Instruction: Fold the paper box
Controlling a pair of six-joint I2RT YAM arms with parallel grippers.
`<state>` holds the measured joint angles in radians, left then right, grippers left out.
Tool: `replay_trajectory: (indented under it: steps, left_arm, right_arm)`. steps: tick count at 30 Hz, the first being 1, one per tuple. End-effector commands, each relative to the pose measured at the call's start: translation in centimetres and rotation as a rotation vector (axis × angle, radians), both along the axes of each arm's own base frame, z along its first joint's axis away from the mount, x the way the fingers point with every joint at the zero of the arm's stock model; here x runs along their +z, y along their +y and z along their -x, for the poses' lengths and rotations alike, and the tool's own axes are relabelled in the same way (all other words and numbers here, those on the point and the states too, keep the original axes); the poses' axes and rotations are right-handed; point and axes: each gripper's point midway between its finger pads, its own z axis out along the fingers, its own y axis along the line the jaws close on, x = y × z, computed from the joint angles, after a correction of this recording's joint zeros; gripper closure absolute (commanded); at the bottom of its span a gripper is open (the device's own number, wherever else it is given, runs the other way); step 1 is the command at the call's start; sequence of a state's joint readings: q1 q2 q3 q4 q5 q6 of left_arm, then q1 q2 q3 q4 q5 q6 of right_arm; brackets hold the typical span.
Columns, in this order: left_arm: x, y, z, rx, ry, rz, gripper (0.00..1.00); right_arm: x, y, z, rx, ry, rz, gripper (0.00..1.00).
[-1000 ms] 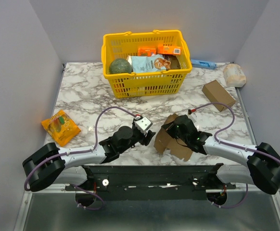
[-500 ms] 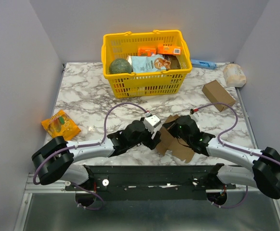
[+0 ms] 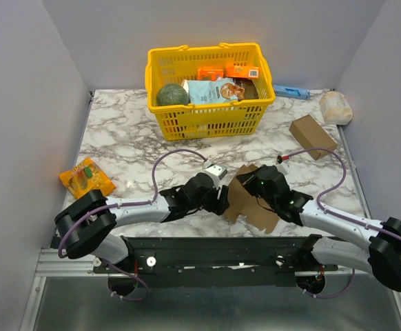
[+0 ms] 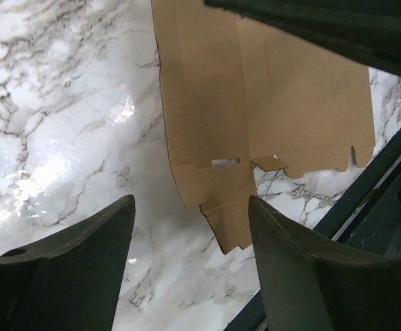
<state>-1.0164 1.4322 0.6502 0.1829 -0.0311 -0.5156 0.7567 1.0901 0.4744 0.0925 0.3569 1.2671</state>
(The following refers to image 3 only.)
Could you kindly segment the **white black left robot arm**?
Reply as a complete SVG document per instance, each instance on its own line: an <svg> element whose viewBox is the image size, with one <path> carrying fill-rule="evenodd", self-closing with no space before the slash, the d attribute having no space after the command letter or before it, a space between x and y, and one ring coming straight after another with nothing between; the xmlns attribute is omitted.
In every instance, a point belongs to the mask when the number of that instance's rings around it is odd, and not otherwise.
<svg viewBox="0 0 401 331"><path fill-rule="evenodd" d="M205 210L222 215L229 207L229 188L216 186L212 175L200 172L186 184L158 192L156 199L134 201L104 197L91 190L55 217L61 241L60 258L80 259L89 254L109 261L117 272L132 267L127 241L110 232L136 223L167 223Z"/></svg>

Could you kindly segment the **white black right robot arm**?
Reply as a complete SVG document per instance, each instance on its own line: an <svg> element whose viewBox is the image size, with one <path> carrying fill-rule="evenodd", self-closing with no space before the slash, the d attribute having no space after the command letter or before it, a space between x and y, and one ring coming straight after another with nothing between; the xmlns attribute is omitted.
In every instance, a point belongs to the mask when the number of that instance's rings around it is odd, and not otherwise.
<svg viewBox="0 0 401 331"><path fill-rule="evenodd" d="M277 167L262 166L236 179L253 197L264 200L282 220L329 233L309 237L297 253L298 265L342 265L372 274L401 292L401 220L367 219L331 209L312 196L290 189Z"/></svg>

